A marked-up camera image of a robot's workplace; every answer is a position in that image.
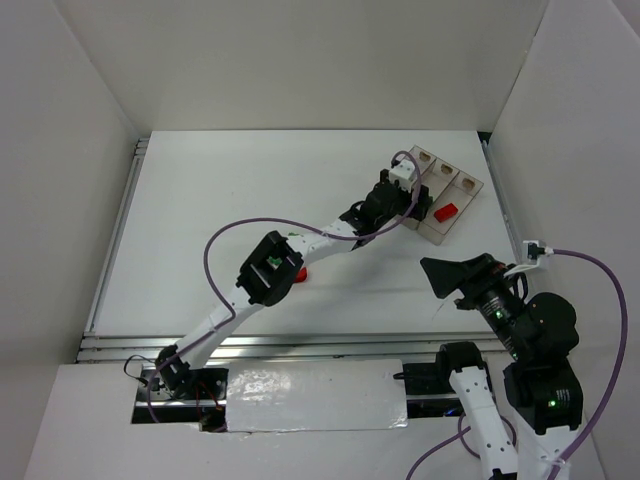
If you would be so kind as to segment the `red rectangular lego brick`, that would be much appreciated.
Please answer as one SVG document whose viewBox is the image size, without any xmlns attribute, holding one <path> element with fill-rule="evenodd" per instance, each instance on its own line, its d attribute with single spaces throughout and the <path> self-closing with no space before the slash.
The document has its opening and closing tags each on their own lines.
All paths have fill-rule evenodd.
<svg viewBox="0 0 640 480">
<path fill-rule="evenodd" d="M 458 207 L 454 203 L 448 203 L 434 212 L 434 218 L 439 223 L 444 223 L 454 218 L 458 213 Z"/>
</svg>

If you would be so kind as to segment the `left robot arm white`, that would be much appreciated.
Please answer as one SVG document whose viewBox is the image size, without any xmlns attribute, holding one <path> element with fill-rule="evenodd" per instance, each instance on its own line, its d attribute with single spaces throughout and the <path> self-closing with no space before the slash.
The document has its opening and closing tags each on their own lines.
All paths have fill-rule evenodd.
<svg viewBox="0 0 640 480">
<path fill-rule="evenodd" d="M 304 267 L 357 250 L 402 220 L 424 219 L 431 203 L 420 171 L 404 160 L 382 170 L 365 199 L 330 225 L 305 227 L 304 234 L 267 233 L 241 264 L 221 304 L 191 333 L 161 350 L 156 368 L 166 387 L 177 398 L 191 393 L 213 351 L 251 315 L 282 301 Z"/>
</svg>

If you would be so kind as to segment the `red round lego brick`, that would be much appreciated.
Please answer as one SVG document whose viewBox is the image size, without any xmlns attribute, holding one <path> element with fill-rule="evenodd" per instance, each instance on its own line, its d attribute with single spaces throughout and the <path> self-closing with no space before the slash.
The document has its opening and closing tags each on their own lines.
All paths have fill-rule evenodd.
<svg viewBox="0 0 640 480">
<path fill-rule="evenodd" d="M 298 273 L 297 273 L 297 275 L 295 277 L 295 282 L 296 283 L 302 283 L 302 282 L 307 280 L 307 277 L 308 277 L 308 271 L 307 271 L 307 269 L 305 267 L 303 267 L 298 271 Z"/>
</svg>

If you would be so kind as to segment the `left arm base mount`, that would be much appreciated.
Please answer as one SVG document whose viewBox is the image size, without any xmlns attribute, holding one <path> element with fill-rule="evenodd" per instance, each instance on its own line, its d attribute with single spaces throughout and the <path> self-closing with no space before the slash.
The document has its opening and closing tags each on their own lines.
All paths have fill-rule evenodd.
<svg viewBox="0 0 640 480">
<path fill-rule="evenodd" d="M 178 394 L 172 393 L 159 377 L 153 379 L 151 390 L 147 391 L 152 373 L 152 369 L 143 369 L 134 376 L 138 386 L 132 424 L 155 424 L 148 408 L 147 400 L 150 400 L 160 423 L 194 423 L 201 431 L 226 431 L 227 368 L 205 369 L 198 374 L 196 384 L 190 391 Z"/>
</svg>

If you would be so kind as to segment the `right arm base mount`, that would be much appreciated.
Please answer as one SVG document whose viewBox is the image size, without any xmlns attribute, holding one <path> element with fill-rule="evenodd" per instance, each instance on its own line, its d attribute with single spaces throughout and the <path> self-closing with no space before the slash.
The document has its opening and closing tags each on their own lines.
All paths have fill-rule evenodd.
<svg viewBox="0 0 640 480">
<path fill-rule="evenodd" d="M 464 408 L 449 383 L 447 373 L 469 362 L 451 360 L 438 354 L 433 362 L 404 363 L 393 379 L 404 384 L 410 419 L 460 417 Z"/>
</svg>

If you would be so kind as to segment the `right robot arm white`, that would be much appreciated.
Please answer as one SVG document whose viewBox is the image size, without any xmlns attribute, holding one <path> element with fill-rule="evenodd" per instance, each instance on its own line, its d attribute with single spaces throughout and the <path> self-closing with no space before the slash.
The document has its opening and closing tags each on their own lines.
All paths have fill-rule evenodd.
<svg viewBox="0 0 640 480">
<path fill-rule="evenodd" d="M 579 342 L 574 307 L 554 293 L 530 296 L 524 267 L 489 254 L 465 261 L 425 257 L 420 265 L 434 295 L 459 292 L 456 308 L 479 313 L 512 359 L 503 378 L 515 438 L 498 412 L 479 348 L 447 343 L 436 355 L 440 378 L 461 401 L 483 478 L 543 478 L 561 462 L 582 420 L 583 391 L 568 360 Z"/>
</svg>

